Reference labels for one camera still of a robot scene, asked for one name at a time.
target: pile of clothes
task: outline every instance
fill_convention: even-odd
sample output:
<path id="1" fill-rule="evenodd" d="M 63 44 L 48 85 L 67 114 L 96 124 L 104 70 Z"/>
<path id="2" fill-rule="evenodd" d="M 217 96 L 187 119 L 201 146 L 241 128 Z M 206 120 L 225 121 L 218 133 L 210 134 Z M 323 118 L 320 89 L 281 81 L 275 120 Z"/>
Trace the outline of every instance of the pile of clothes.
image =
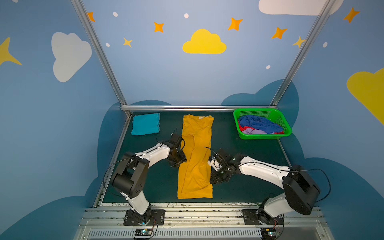
<path id="1" fill-rule="evenodd" d="M 240 117 L 238 122 L 240 131 L 244 134 L 284 134 L 279 124 L 264 117 L 245 115 Z"/>

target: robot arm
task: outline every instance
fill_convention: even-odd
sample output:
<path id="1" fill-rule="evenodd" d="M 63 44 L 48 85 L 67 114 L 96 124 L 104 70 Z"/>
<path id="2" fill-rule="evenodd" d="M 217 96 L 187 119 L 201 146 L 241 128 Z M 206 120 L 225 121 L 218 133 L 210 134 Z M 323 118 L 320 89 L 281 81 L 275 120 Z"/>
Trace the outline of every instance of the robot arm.
<path id="1" fill-rule="evenodd" d="M 284 190 L 284 193 L 265 199 L 261 204 L 256 217 L 262 224 L 270 224 L 273 218 L 292 211 L 309 215 L 320 194 L 319 186 L 299 165 L 277 166 L 243 154 L 232 157 L 223 149 L 209 164 L 216 170 L 211 173 L 212 184 L 229 181 L 233 174 L 245 174 L 266 180 Z"/>
<path id="2" fill-rule="evenodd" d="M 162 159 L 168 159 L 171 167 L 178 167 L 187 159 L 184 152 L 180 149 L 182 138 L 177 134 L 172 134 L 169 141 L 158 143 L 154 147 L 132 154 L 127 152 L 113 173 L 110 184 L 115 187 L 122 196 L 126 198 L 131 206 L 127 211 L 130 222 L 124 221 L 126 225 L 147 225 L 151 220 L 151 205 L 142 192 L 149 167 Z"/>

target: green basket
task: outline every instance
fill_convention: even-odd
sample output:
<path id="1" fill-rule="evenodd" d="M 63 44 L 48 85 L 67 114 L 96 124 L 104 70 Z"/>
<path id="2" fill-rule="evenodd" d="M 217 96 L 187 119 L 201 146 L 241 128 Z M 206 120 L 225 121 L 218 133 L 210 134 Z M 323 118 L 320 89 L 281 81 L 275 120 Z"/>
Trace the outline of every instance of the green basket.
<path id="1" fill-rule="evenodd" d="M 240 131 L 238 119 L 244 115 L 255 115 L 259 117 L 265 117 L 268 120 L 279 124 L 283 130 L 284 134 L 244 134 Z M 273 108 L 239 108 L 233 112 L 233 117 L 235 118 L 235 123 L 237 127 L 237 132 L 241 139 L 279 139 L 281 137 L 287 137 L 291 135 L 292 129 L 289 126 L 287 120 L 285 119 L 282 112 Z"/>

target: folded yellow garment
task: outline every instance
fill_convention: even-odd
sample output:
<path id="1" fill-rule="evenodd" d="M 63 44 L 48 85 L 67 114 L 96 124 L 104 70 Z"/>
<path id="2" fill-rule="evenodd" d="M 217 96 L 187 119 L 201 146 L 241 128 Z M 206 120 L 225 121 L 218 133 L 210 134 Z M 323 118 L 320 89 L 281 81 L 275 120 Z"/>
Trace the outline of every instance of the folded yellow garment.
<path id="1" fill-rule="evenodd" d="M 212 137 L 212 116 L 184 116 L 182 138 L 187 162 L 179 167 L 178 199 L 212 198 L 211 166 L 208 165 Z"/>

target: blue clothing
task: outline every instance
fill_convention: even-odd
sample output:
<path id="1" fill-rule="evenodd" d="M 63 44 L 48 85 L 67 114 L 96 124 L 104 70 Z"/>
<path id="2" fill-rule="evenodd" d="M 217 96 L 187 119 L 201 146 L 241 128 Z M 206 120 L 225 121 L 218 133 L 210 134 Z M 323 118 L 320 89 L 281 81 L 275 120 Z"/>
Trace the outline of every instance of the blue clothing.
<path id="1" fill-rule="evenodd" d="M 264 117 L 254 115 L 245 115 L 240 117 L 239 124 L 242 127 L 253 127 L 254 129 L 263 130 L 267 134 L 283 131 L 283 128 L 280 127 L 277 123 L 271 122 Z"/>
<path id="2" fill-rule="evenodd" d="M 132 135 L 145 135 L 160 132 L 160 113 L 133 117 Z"/>

